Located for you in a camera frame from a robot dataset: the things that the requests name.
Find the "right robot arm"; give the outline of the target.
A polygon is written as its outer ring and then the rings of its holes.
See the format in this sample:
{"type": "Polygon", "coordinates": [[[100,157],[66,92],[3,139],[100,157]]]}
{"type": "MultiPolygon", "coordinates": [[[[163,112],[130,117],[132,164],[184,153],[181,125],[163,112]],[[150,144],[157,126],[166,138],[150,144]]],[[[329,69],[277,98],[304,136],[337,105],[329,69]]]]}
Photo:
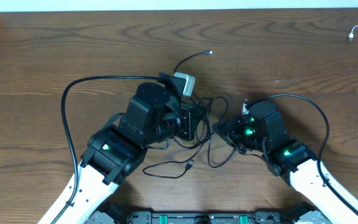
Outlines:
{"type": "Polygon", "coordinates": [[[225,142],[241,154],[260,151],[268,170],[314,204],[293,223],[358,223],[358,199],[327,170],[317,155],[290,137],[276,105],[260,101],[244,105],[242,114],[213,125],[225,142]]]}

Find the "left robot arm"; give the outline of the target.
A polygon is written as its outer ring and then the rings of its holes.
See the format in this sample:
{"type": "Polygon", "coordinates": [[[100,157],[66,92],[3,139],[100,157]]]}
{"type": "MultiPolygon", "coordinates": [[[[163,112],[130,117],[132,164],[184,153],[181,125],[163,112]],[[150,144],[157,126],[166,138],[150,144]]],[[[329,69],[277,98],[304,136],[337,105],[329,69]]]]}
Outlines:
{"type": "Polygon", "coordinates": [[[126,112],[91,136],[65,190],[40,222],[87,222],[144,161],[151,144],[173,137],[194,140],[204,109],[181,100],[191,96],[193,88],[192,82],[183,80],[163,86],[140,84],[126,112]]]}

